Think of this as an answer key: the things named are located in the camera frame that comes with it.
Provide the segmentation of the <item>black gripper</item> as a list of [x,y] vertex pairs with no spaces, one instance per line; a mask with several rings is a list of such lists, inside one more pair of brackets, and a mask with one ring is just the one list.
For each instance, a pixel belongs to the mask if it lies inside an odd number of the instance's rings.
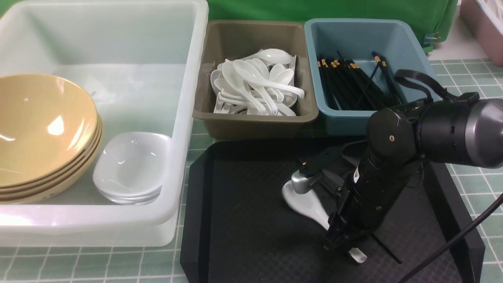
[[369,202],[363,200],[354,185],[343,185],[336,200],[341,196],[345,196],[341,206],[329,216],[324,248],[349,252],[354,242],[376,231],[378,224],[371,219]]

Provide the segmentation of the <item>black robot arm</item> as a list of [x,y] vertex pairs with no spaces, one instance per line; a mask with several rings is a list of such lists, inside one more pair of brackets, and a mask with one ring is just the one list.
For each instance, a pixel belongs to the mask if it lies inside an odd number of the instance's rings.
[[363,155],[343,175],[345,200],[329,217],[329,246],[344,252],[380,228],[424,161],[501,168],[502,100],[471,92],[379,110],[363,145]]

